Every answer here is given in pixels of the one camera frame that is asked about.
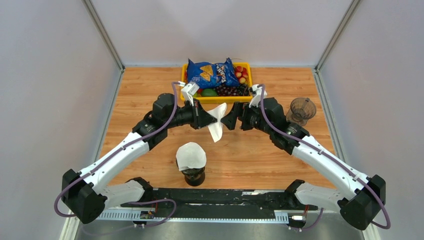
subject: yellow crate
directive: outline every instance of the yellow crate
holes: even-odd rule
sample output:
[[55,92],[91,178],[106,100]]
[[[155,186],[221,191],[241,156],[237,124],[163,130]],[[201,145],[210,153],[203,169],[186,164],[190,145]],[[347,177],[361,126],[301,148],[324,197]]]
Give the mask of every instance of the yellow crate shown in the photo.
[[[242,66],[247,69],[248,79],[246,79],[246,83],[249,88],[253,85],[252,83],[252,74],[251,74],[251,66],[247,62],[233,62],[234,66]],[[181,73],[181,81],[187,83],[186,79],[186,70],[188,64],[184,64],[182,66]],[[179,97],[181,100],[185,101],[183,94],[180,92]],[[252,96],[199,96],[196,97],[200,101],[201,104],[222,104],[222,103],[234,103],[234,102],[250,102],[252,100]]]

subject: snack bag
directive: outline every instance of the snack bag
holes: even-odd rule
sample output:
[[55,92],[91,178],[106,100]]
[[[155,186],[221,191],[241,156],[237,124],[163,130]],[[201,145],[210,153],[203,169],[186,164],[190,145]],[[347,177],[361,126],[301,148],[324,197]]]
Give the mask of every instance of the snack bag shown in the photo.
[[188,59],[187,79],[195,82],[201,89],[213,89],[221,84],[229,87],[240,85],[234,73],[233,63],[227,58],[225,63],[194,63]]

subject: wooden surface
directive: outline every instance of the wooden surface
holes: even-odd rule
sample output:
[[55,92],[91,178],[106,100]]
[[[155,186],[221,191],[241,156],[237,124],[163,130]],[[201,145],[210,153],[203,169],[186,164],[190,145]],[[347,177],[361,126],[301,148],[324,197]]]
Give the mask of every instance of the wooden surface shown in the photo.
[[[269,97],[275,97],[288,111],[296,97],[309,97],[317,106],[316,116],[305,128],[328,150],[334,152],[321,102],[309,68],[252,68],[253,83],[266,85]],[[152,110],[161,93],[172,93],[171,82],[180,80],[180,67],[126,68],[110,124],[104,140],[103,156],[121,142],[132,128]],[[217,104],[203,104],[211,110]],[[214,143],[208,128],[194,130],[180,126],[168,130],[168,137],[149,153],[139,157],[118,174],[111,185],[142,177],[154,188],[189,188],[176,166],[177,149],[198,143],[206,152],[206,179],[200,188],[214,189],[285,189],[296,179],[313,185],[333,185],[300,159],[275,147],[269,136],[258,130],[241,131],[224,128],[220,141]]]

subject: cable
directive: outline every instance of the cable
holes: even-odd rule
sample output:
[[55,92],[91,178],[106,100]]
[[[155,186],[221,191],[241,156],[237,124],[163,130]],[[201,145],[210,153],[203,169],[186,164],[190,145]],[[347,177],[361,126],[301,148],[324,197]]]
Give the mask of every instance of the cable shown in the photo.
[[77,183],[81,182],[83,179],[87,178],[88,176],[94,174],[99,168],[101,168],[103,165],[105,165],[107,162],[109,162],[109,160],[111,160],[114,156],[116,156],[118,153],[120,153],[123,149],[126,149],[127,147],[129,147],[130,145],[137,143],[143,139],[146,138],[150,138],[151,136],[159,133],[160,131],[162,131],[163,129],[165,129],[171,122],[171,120],[173,119],[176,111],[177,111],[177,106],[178,106],[178,97],[177,97],[177,89],[175,88],[175,85],[179,85],[180,83],[177,81],[173,81],[171,83],[172,85],[172,90],[173,90],[173,95],[174,95],[174,104],[173,104],[173,109],[172,109],[172,113],[169,116],[169,119],[165,122],[165,124],[163,124],[158,130],[151,132],[145,136],[139,137],[135,140],[132,140],[130,142],[128,142],[127,144],[125,144],[124,146],[118,148],[116,151],[112,152],[112,154],[110,154],[108,157],[106,157],[106,159],[104,161],[102,161],[101,163],[99,163],[95,168],[93,168],[90,172],[84,174],[83,176],[80,176],[78,179],[76,179],[75,181],[73,181],[71,184],[69,184],[68,186],[66,186],[60,193],[59,195],[56,197],[56,199],[54,200],[54,211],[56,212],[57,215],[64,217],[64,218],[71,218],[71,217],[75,217],[75,214],[65,214],[62,213],[61,211],[59,211],[59,201],[62,198],[62,196],[69,191],[69,189],[71,189],[73,186],[75,186]]
[[106,236],[106,235],[111,235],[111,234],[115,234],[115,233],[117,233],[117,232],[121,232],[121,231],[123,231],[123,230],[127,230],[127,229],[132,229],[132,228],[135,228],[135,227],[142,227],[142,228],[148,228],[148,227],[154,227],[154,226],[157,226],[157,225],[161,225],[161,224],[163,224],[163,223],[165,223],[174,213],[175,213],[175,211],[176,211],[176,209],[177,209],[177,203],[174,201],[174,200],[172,200],[172,199],[160,199],[160,200],[154,200],[154,201],[146,201],[146,202],[128,202],[129,204],[133,204],[133,205],[147,205],[147,204],[154,204],[154,203],[161,203],[161,202],[172,202],[173,203],[173,209],[172,209],[172,212],[167,216],[167,217],[165,217],[164,219],[162,219],[162,220],[160,220],[160,221],[158,221],[158,222],[155,222],[155,223],[153,223],[153,224],[137,224],[137,225],[129,225],[129,226],[124,226],[124,227],[121,227],[121,228],[119,228],[119,229],[117,229],[117,230],[115,230],[115,231],[111,231],[111,232],[106,232],[106,233],[90,233],[90,232],[88,232],[84,227],[85,227],[85,225],[83,225],[82,227],[81,227],[81,231],[84,233],[84,234],[86,234],[86,235],[88,235],[88,236],[91,236],[91,237],[102,237],[102,236]]
[[316,220],[310,225],[310,226],[307,226],[307,227],[304,227],[304,228],[300,228],[300,227],[292,227],[292,226],[288,226],[289,227],[289,229],[294,229],[295,231],[298,231],[298,232],[304,232],[304,231],[308,231],[308,230],[311,230],[311,229],[313,229],[317,224],[318,224],[318,222],[321,220],[321,218],[323,217],[323,213],[324,213],[324,208],[321,208],[321,211],[319,211],[319,215],[318,215],[318,217],[316,218]]
[[302,215],[305,216],[305,219],[308,217],[308,210],[309,210],[309,205],[306,205],[305,210],[302,213]]
[[154,208],[154,214],[158,213],[158,203],[156,202],[156,207]]
[[[260,96],[260,110],[261,110],[261,112],[262,112],[262,115],[263,115],[263,118],[265,119],[265,122],[274,130],[274,131],[276,131],[277,133],[279,133],[279,134],[281,134],[281,135],[283,135],[283,136],[285,136],[285,137],[287,137],[287,138],[290,138],[290,139],[293,139],[293,140],[296,140],[296,141],[298,141],[298,142],[300,142],[300,143],[302,143],[302,144],[305,144],[305,145],[307,145],[308,147],[310,147],[310,148],[312,148],[312,149],[314,149],[315,151],[317,151],[317,152],[320,152],[321,151],[321,149],[319,149],[318,147],[316,147],[316,146],[314,146],[314,145],[312,145],[311,143],[309,143],[309,142],[307,142],[307,141],[304,141],[304,140],[302,140],[302,139],[300,139],[300,138],[298,138],[298,137],[295,137],[295,136],[292,136],[292,135],[289,135],[289,134],[287,134],[287,133],[285,133],[285,132],[283,132],[283,131],[281,131],[281,130],[279,130],[278,128],[276,128],[272,123],[271,123],[271,121],[268,119],[268,117],[267,117],[267,114],[265,113],[265,108],[264,108],[264,93],[265,93],[265,85],[264,84],[260,84],[260,85],[258,85],[258,87],[262,87],[262,94],[261,94],[261,96]],[[339,167],[341,167],[343,170],[345,170],[351,177],[355,177],[355,174],[351,171],[351,170],[349,170],[349,168],[347,168],[347,167],[345,167],[343,164],[341,164],[339,161],[337,161],[334,157],[332,157],[331,155],[329,155],[328,153],[326,153],[325,151],[323,151],[322,153],[321,153],[322,155],[324,155],[324,156],[326,156],[328,159],[330,159],[331,161],[333,161],[335,164],[337,164]],[[382,228],[382,229],[389,229],[391,226],[392,226],[392,224],[391,224],[391,222],[390,222],[390,218],[389,218],[389,214],[388,214],[388,212],[387,212],[387,210],[386,210],[386,208],[385,208],[385,206],[384,206],[384,204],[383,204],[383,202],[382,202],[382,200],[379,198],[379,196],[377,196],[377,194],[376,194],[376,192],[370,187],[370,186],[368,186],[362,179],[360,179],[360,178],[358,178],[357,179],[357,181],[359,182],[359,183],[361,183],[370,193],[371,193],[371,195],[375,198],[375,200],[377,201],[377,203],[378,203],[378,205],[380,206],[380,208],[381,208],[381,210],[382,210],[382,212],[383,212],[383,214],[384,214],[384,218],[385,218],[385,220],[386,220],[386,226],[384,226],[384,225],[381,225],[381,224],[379,224],[379,223],[376,223],[376,222],[374,222],[374,221],[371,221],[371,223],[372,224],[374,224],[375,226],[377,226],[377,227],[379,227],[379,228]]]
[[146,228],[148,228],[148,227],[154,227],[154,226],[158,226],[158,225],[165,223],[175,213],[175,210],[177,210],[177,203],[172,199],[165,198],[165,199],[159,199],[159,200],[154,200],[154,201],[145,201],[145,202],[134,201],[134,202],[129,202],[129,204],[142,206],[142,205],[161,203],[161,202],[172,202],[173,203],[173,209],[172,209],[171,213],[168,216],[166,216],[164,219],[162,219],[158,222],[155,222],[153,224],[144,225]]

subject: white panel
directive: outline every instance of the white panel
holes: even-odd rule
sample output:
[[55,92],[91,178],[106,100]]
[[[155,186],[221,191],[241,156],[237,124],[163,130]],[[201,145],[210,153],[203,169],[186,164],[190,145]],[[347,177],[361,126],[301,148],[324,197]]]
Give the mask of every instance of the white panel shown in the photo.
[[383,240],[424,236],[423,13],[422,0],[362,1],[322,70],[348,162],[387,182]]
[[93,0],[126,65],[315,65],[350,2]]
[[94,160],[119,75],[82,1],[2,1],[0,239],[59,238],[62,175]]

